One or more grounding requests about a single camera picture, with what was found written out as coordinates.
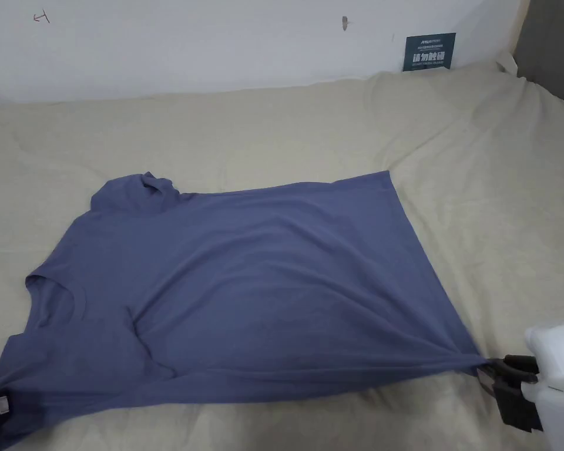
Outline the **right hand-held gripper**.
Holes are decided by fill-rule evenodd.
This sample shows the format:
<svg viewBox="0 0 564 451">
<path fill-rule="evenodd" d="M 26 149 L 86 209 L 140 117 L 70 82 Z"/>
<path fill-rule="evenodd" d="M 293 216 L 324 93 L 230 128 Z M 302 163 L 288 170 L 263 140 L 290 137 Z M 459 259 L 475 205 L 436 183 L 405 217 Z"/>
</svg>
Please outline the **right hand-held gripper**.
<svg viewBox="0 0 564 451">
<path fill-rule="evenodd" d="M 564 450 L 564 322 L 529 328 L 527 355 L 489 359 L 476 368 L 504 424 L 542 432 L 550 450 Z"/>
</svg>

